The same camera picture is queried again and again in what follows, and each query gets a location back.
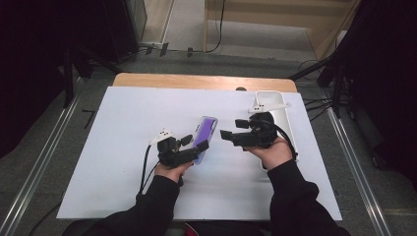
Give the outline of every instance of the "person's left hand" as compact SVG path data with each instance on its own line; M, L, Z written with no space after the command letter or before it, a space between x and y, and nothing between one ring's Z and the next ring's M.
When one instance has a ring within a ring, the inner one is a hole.
M161 163L157 164L155 167L155 175L164 176L168 179L173 180L175 183L178 183L180 176L182 176L186 169L190 168L194 164L193 161L179 165L175 168L165 166Z

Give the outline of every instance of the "gray carpet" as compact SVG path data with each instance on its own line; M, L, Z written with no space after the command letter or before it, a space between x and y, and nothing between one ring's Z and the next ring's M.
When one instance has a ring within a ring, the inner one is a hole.
M185 53L180 52L168 52L159 57L158 51L154 51L151 55L133 56L119 67L126 72L136 73L284 78L297 72L299 65L300 62L206 54L195 54L188 58ZM84 80L85 86L81 90L75 112L15 235L28 235L34 225L61 201L91 127L91 124L86 127L89 113L83 112L83 109L97 110L106 88L111 86L113 80L114 75L100 66L94 66L91 79ZM322 98L321 90L315 86L314 80L302 79L296 84L303 97ZM20 145L0 159L1 222L58 120L63 103L64 94L61 94L32 126ZM319 111L321 110L312 111L311 117ZM380 171L373 166L372 156L359 130L345 114L342 112L345 128L381 206L387 210L387 222L393 235L415 235L417 195L411 184L395 171ZM352 235L376 235L328 115L324 113L315 119L312 127L342 213L343 221L338 223ZM60 235L71 223L69 220L57 220L55 216L56 211L39 226L35 235ZM175 235L176 232L170 231L167 235Z

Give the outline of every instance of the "metal track on floor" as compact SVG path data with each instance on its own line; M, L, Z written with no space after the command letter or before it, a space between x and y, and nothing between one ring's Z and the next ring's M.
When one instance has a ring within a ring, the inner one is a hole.
M378 200L371 188L370 183L366 178L366 175L361 167L361 164L353 149L353 146L349 141L349 138L343 127L343 122L341 121L341 119L338 119L336 117L331 108L328 110L328 116L340 141L347 163L349 164L353 178L355 179L356 186L358 187L359 193L361 194L362 200L365 204L365 208L370 216L370 219L372 221L372 224L374 225L377 235L392 235L387 225L387 221L384 217L383 210L381 209L380 204L378 203Z
M6 219L4 220L1 228L0 228L0 235L13 235L15 233L16 228L19 225L19 222L22 219L29 203L30 199L36 190L37 185L40 182L40 179L43 176L43 173L48 166L49 160L52 157L55 148L57 147L62 134L65 131L65 128L70 121L74 109L77 106L77 103L80 98L80 93L83 90L85 83L83 79L78 78L75 85L75 96L69 106L61 112L61 115L55 124L51 134L49 135L48 140L46 141L40 155L38 156L36 163L34 164L25 184L23 185L22 189L16 195L13 203L8 211Z

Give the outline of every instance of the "person's right arm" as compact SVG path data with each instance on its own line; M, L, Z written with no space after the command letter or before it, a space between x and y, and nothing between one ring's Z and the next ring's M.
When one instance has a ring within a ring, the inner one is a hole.
M304 180L286 140L277 138L269 148L245 149L268 169L274 192L269 208L272 235L349 235L317 202L319 189Z

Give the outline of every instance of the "table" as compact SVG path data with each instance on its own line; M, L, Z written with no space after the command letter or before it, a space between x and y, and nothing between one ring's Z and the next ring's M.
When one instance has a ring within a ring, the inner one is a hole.
M291 103L287 114L300 156L298 166L321 189L318 201L333 219L340 220L304 103L292 81L151 74L120 74L108 88L57 217L101 218L131 207L147 143L162 128L171 128L176 138L182 138L194 130L202 115L215 114L216 130L236 132L234 119L249 118L247 110L255 94L229 90L238 87L289 91L282 95ZM219 132L214 132L210 146L203 163L184 176L174 220L268 220L272 187L260 162L223 141ZM149 156L156 155L151 148ZM156 162L151 158L147 170Z
M220 20L223 0L206 0L203 49L207 49L208 20ZM227 0L226 22L306 28L318 60L333 49L342 30L350 26L360 0Z

